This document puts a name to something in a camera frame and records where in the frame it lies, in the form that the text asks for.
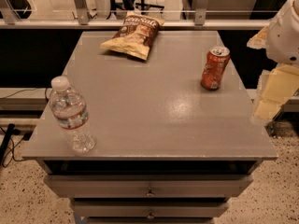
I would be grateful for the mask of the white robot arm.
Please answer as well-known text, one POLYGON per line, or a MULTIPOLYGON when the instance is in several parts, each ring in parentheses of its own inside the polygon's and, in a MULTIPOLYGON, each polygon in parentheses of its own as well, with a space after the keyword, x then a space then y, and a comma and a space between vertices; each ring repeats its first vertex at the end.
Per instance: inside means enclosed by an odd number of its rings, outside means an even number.
POLYGON ((287 0, 247 46, 265 49, 267 58, 278 64, 260 75, 253 105, 255 120, 270 120, 299 89, 299 0, 287 0))

